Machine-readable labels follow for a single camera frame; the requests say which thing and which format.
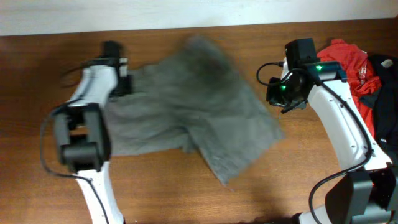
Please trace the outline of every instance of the robotic arm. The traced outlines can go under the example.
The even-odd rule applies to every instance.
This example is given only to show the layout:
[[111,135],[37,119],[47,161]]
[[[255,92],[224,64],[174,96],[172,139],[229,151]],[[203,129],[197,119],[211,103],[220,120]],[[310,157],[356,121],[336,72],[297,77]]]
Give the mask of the robotic arm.
[[[267,101],[283,107],[283,113],[309,103],[342,169],[314,187],[311,211],[295,215],[295,221],[357,224],[398,219],[398,169],[363,128],[339,63],[320,62],[312,39],[295,40],[285,51],[283,76],[270,79]],[[54,116],[58,159],[76,177],[95,224],[124,223],[109,179],[111,143],[101,112],[109,97],[132,93],[127,59],[121,53],[119,44],[105,42],[103,55],[88,62],[76,92]],[[86,132],[75,134],[78,127]],[[345,176],[328,192],[325,205],[313,209],[317,187],[339,175]]]

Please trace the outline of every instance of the white wall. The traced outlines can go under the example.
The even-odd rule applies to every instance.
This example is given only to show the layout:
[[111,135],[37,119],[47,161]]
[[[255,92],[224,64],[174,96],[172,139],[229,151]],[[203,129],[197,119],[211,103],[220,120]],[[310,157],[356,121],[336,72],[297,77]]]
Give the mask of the white wall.
[[1,0],[0,35],[388,18],[398,0]]

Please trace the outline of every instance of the red garment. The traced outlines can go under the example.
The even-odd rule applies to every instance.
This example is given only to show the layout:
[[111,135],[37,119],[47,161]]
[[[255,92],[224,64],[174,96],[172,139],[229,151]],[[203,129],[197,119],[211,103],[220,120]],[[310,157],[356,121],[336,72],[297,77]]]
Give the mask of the red garment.
[[373,94],[381,87],[380,79],[375,76],[367,53],[357,45],[347,44],[342,39],[334,39],[329,47],[318,53],[318,58],[322,62],[336,60],[341,64],[347,74],[355,105],[374,137],[372,109],[359,101],[361,96]]

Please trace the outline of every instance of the wooden table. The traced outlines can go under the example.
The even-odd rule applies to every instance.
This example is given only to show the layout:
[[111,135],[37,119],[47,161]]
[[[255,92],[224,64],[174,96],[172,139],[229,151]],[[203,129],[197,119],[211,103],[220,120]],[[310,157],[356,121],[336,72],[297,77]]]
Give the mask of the wooden table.
[[[45,114],[73,92],[60,88],[60,73],[98,56],[103,40],[123,43],[129,68],[138,68],[170,55],[192,34],[207,35],[236,61],[265,103],[266,88],[255,71],[282,59],[291,40],[313,37],[320,50],[342,38],[367,52],[396,56],[397,25],[396,19],[381,19],[0,37],[0,223],[91,222],[76,182],[40,168],[38,135]],[[265,73],[265,80],[280,75],[277,68]],[[113,189],[127,223],[237,223],[308,210],[313,185],[338,171],[333,148],[311,108],[280,115],[280,108],[267,107],[287,139],[227,187],[199,154],[174,149],[112,158]],[[45,153],[51,166],[65,170],[57,165],[50,128]],[[315,204],[332,185],[318,191]]]

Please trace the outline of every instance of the white tag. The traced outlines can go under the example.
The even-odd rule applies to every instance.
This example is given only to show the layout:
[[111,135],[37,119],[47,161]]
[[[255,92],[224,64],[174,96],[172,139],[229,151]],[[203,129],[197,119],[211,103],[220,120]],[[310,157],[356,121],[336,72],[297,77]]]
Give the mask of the white tag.
[[389,68],[389,67],[392,66],[392,64],[393,64],[393,63],[392,63],[392,60],[391,60],[391,59],[387,59],[387,60],[381,62],[381,65],[382,65],[384,68]]

